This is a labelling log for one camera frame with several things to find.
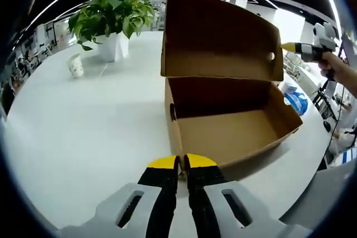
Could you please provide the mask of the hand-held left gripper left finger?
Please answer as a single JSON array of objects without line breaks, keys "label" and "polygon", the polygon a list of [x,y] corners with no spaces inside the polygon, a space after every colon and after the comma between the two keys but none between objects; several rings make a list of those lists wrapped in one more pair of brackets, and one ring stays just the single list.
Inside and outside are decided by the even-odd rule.
[{"label": "hand-held left gripper left finger", "polygon": [[97,205],[80,226],[57,231],[58,237],[168,237],[176,208],[178,156],[150,163],[136,183],[127,183]]}]

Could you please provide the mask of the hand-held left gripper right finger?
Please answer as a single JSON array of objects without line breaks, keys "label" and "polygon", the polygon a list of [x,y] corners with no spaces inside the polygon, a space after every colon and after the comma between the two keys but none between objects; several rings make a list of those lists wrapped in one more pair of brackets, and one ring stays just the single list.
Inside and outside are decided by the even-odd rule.
[{"label": "hand-held left gripper right finger", "polygon": [[188,153],[184,166],[198,237],[308,237],[311,233],[274,219],[243,185],[228,182],[211,159]]}]

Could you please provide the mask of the person's right hand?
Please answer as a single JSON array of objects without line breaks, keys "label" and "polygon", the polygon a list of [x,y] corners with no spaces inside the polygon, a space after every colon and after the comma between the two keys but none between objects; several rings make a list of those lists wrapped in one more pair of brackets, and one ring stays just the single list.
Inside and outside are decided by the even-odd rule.
[{"label": "person's right hand", "polygon": [[321,74],[327,77],[331,70],[334,71],[334,80],[339,83],[343,83],[345,76],[349,72],[349,66],[344,63],[341,58],[335,56],[331,52],[324,52],[322,54],[322,60],[318,63],[321,70]]}]

